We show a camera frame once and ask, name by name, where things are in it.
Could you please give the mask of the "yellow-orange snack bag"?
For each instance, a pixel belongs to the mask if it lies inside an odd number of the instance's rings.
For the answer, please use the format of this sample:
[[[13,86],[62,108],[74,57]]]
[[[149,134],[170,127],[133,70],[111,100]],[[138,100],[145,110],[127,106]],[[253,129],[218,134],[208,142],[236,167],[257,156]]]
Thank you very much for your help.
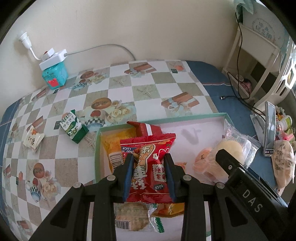
[[[104,146],[108,157],[108,163],[111,173],[124,163],[123,155],[121,152],[120,141],[128,138],[135,138],[135,128],[128,128],[119,133],[102,136],[101,143]]]

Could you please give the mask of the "round bun in clear bag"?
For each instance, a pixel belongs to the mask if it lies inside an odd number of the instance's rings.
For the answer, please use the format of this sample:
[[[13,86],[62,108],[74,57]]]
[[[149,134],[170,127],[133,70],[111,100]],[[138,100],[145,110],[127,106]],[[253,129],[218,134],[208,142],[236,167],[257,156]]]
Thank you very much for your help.
[[[214,155],[219,150],[226,150],[245,168],[249,168],[261,144],[256,139],[240,133],[226,119],[224,120],[225,135],[213,149]]]

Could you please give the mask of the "white shelf unit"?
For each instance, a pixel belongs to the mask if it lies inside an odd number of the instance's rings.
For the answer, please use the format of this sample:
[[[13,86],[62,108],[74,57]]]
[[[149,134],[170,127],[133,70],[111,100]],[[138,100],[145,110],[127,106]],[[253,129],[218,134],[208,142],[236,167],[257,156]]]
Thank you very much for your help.
[[[295,85],[295,42],[261,1],[234,1],[237,33],[223,74],[250,104],[283,101]]]

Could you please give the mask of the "green milk carton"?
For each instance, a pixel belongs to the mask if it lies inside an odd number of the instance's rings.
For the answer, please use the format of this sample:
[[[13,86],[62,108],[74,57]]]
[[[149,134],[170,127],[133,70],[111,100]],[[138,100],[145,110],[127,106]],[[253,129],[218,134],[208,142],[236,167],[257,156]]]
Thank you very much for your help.
[[[76,144],[78,144],[89,132],[87,126],[77,117],[74,109],[62,116],[60,126]]]

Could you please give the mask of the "teal dinosaur box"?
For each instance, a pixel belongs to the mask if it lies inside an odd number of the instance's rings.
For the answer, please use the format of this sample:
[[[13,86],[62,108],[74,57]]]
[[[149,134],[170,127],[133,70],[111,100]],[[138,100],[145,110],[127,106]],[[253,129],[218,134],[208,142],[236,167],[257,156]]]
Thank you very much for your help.
[[[43,70],[42,77],[51,90],[64,86],[68,78],[64,62]]]

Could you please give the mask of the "white wall plug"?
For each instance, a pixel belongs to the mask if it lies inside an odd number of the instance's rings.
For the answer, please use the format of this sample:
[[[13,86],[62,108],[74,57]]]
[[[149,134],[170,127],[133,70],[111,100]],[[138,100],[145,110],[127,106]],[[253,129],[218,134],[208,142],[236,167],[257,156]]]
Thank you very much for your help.
[[[28,35],[27,32],[22,33],[22,34],[19,36],[18,40],[23,44],[23,46],[24,46],[26,49],[28,49],[28,50],[32,53],[33,57],[34,57],[37,61],[41,61],[41,59],[38,58],[38,57],[36,56],[36,54],[34,53],[34,50],[33,50],[33,48],[32,48],[32,42],[31,42],[30,37],[29,37],[29,35]]]

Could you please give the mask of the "green-edged round cracker packet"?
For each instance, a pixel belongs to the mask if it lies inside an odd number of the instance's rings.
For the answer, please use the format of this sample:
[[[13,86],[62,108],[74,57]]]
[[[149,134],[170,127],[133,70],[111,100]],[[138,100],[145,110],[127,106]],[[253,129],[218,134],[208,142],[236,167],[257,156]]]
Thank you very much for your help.
[[[132,232],[164,233],[165,229],[161,219],[153,216],[157,207],[156,204],[142,202],[115,203],[115,227]]]

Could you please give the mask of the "white small snack packet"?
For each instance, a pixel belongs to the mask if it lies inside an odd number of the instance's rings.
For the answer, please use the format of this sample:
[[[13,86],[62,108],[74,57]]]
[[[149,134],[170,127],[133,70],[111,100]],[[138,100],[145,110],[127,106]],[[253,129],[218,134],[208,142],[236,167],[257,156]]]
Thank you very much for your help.
[[[23,145],[36,152],[44,137],[43,133],[37,132],[34,126],[31,126],[23,141]]]

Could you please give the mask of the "orange jelly cup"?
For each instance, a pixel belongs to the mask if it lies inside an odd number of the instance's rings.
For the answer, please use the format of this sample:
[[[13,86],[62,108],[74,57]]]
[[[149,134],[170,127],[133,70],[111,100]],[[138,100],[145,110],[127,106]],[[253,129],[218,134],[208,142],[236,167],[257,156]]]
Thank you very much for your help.
[[[228,180],[228,174],[215,161],[216,153],[212,148],[201,150],[196,156],[193,169],[195,173],[202,175],[211,183],[225,183]]]

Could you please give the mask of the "red box snack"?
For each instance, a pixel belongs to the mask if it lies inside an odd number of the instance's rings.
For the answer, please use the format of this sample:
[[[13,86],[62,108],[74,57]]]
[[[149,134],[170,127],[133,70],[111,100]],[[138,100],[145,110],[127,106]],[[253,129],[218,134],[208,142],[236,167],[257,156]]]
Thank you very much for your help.
[[[137,137],[146,137],[146,136],[159,136],[163,132],[159,126],[150,125],[148,123],[139,123],[136,121],[128,121],[127,124],[135,127],[135,133]]]

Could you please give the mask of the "white power strip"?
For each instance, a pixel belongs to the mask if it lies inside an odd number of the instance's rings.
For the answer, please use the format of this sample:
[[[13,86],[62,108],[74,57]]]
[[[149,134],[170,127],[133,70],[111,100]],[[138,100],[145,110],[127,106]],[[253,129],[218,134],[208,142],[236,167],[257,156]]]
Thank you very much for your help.
[[[63,62],[66,59],[67,55],[68,53],[66,49],[55,52],[55,50],[51,48],[41,57],[41,63],[39,64],[39,67],[42,71],[48,69],[56,64]]]

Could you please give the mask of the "smartphone on stand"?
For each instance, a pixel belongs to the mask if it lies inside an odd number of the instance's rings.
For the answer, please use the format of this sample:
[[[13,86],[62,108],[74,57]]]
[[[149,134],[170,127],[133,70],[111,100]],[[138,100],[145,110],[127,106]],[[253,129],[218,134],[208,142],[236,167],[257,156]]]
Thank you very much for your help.
[[[274,152],[274,141],[276,134],[276,112],[275,106],[269,101],[265,102],[265,129],[263,139],[263,154],[270,157]]]

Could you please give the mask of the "red heart snack bag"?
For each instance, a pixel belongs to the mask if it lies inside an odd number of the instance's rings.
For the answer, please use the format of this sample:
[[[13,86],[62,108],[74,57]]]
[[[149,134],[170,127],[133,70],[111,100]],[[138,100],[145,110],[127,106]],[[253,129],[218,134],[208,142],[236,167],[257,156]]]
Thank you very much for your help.
[[[135,158],[128,202],[156,203],[156,197],[161,191],[165,192],[164,188],[156,190],[160,181],[154,180],[152,165],[164,165],[164,156],[170,151],[175,139],[175,133],[165,133],[120,141],[123,157],[133,154]]]

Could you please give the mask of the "bagged bread at right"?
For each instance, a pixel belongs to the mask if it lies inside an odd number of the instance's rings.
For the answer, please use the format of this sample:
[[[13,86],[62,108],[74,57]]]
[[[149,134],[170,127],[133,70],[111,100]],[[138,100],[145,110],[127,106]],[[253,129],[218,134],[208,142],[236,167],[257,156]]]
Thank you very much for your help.
[[[295,178],[295,155],[287,140],[276,140],[271,156],[277,188],[285,188]]]

